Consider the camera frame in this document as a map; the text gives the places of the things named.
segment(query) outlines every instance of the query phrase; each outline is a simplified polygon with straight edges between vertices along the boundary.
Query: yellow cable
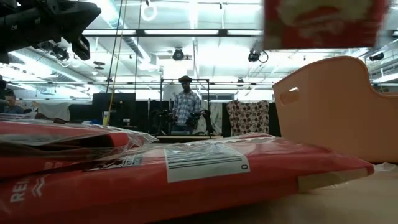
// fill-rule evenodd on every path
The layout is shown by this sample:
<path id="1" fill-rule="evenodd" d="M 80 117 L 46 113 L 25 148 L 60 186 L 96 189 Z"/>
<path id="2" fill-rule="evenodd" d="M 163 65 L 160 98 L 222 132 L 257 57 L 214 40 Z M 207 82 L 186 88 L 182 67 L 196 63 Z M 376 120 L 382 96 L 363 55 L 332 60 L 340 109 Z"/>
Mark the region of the yellow cable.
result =
<path id="1" fill-rule="evenodd" d="M 125 18 L 126 18 L 126 9 L 127 9 L 127 0 L 124 0 L 123 25 L 124 25 L 124 21 L 125 21 Z M 117 61 L 116 61 L 116 69 L 115 69 L 115 72 L 114 72 L 114 80 L 113 80 L 113 86 L 112 86 L 111 102 L 110 102 L 110 104 L 109 104 L 109 111 L 108 111 L 108 117 L 107 117 L 107 119 L 106 119 L 106 125 L 109 124 L 109 119 L 110 119 L 110 117 L 111 117 L 112 102 L 113 102 L 113 95 L 114 95 L 114 86 L 115 86 L 115 83 L 116 83 L 116 76 L 118 75 L 119 58 L 120 58 L 120 51 L 121 51 L 121 46 L 122 46 L 122 40 L 123 40 L 123 28 L 122 28 L 121 33 L 120 33 L 119 53 L 118 53 L 118 58 L 117 58 Z"/>

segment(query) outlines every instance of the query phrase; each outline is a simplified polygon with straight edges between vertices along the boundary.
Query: red plastic bag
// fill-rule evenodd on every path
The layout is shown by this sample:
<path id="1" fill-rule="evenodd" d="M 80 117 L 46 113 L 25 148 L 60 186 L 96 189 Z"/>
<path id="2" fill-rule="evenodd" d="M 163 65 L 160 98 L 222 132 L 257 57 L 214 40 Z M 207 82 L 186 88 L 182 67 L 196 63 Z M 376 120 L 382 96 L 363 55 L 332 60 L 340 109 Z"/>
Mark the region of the red plastic bag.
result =
<path id="1" fill-rule="evenodd" d="M 0 121 L 0 178 L 101 159 L 156 141 L 105 126 Z"/>
<path id="2" fill-rule="evenodd" d="M 388 0 L 265 0 L 264 48 L 373 47 Z"/>
<path id="3" fill-rule="evenodd" d="M 372 173 L 360 159 L 272 136 L 174 144 L 0 184 L 0 222 L 154 222 Z"/>

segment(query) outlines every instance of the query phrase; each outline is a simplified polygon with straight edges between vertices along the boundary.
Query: ceiling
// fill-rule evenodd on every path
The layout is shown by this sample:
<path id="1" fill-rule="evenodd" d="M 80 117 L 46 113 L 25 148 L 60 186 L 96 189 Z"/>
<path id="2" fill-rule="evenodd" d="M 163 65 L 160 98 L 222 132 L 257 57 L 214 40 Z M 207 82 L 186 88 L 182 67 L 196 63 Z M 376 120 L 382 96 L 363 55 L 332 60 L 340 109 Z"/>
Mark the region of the ceiling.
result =
<path id="1" fill-rule="evenodd" d="M 145 1 L 138 0 L 127 0 L 127 8 L 124 8 L 125 1 L 121 0 L 90 2 L 95 2 L 103 12 L 89 25 L 88 30 L 115 28 L 119 12 L 124 29 L 262 29 L 261 0 L 151 0 L 148 9 Z M 385 29 L 391 29 L 397 19 L 398 13 L 392 9 Z M 164 78 L 178 78 L 188 74 L 195 78 L 209 78 L 211 82 L 236 82 L 238 78 L 243 78 L 245 82 L 274 83 L 308 63 L 337 55 L 360 56 L 367 52 L 364 49 L 272 50 L 267 51 L 269 59 L 266 63 L 251 63 L 248 62 L 249 51 L 259 40 L 258 37 L 129 37 L 129 41 L 138 45 L 142 59 L 137 57 L 137 52 L 126 42 L 126 38 L 101 36 L 88 37 L 88 40 L 91 59 L 87 61 L 75 57 L 71 46 L 65 41 L 60 45 L 68 48 L 70 60 L 67 62 L 57 62 L 55 57 L 44 54 L 40 49 L 17 51 L 28 55 L 32 59 L 30 64 L 41 63 L 41 67 L 19 65 L 25 66 L 23 70 L 28 72 L 24 77 L 15 75 L 13 81 L 63 78 L 62 81 L 67 82 L 104 82 L 110 75 L 117 82 L 159 82 L 161 75 Z M 190 59 L 181 62 L 172 60 L 176 48 L 181 48 Z M 94 62 L 105 63 L 103 70 L 95 69 L 97 65 Z M 46 73 L 44 76 L 47 79 L 40 77 L 43 73 Z M 89 88 L 88 85 L 77 86 Z M 132 85 L 115 86 L 117 90 L 131 88 Z M 160 85 L 136 85 L 136 88 L 153 90 L 158 95 L 155 90 Z M 90 93 L 104 89 L 104 85 L 91 86 Z"/>

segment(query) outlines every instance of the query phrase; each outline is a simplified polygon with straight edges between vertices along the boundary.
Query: white label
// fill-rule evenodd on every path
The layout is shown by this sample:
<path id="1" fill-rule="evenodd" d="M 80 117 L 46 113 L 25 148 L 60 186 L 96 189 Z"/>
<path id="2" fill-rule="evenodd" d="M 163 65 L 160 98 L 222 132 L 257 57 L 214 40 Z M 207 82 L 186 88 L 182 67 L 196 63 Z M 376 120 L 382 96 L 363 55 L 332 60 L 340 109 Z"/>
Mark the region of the white label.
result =
<path id="1" fill-rule="evenodd" d="M 169 183 L 250 172 L 246 156 L 224 144 L 207 144 L 188 150 L 168 146 L 164 151 Z"/>

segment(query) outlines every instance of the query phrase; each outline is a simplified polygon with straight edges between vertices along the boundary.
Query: plaid shirt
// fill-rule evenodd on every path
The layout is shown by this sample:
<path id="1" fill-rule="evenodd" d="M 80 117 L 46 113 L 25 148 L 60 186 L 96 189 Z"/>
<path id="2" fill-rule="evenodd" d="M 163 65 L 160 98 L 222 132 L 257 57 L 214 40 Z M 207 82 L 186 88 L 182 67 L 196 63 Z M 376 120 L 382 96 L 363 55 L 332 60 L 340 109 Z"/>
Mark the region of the plaid shirt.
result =
<path id="1" fill-rule="evenodd" d="M 177 125 L 184 126 L 187 119 L 190 117 L 190 113 L 196 113 L 200 111 L 200 99 L 199 96 L 194 92 L 185 94 L 184 91 L 179 93 L 174 99 L 175 115 L 177 116 Z"/>

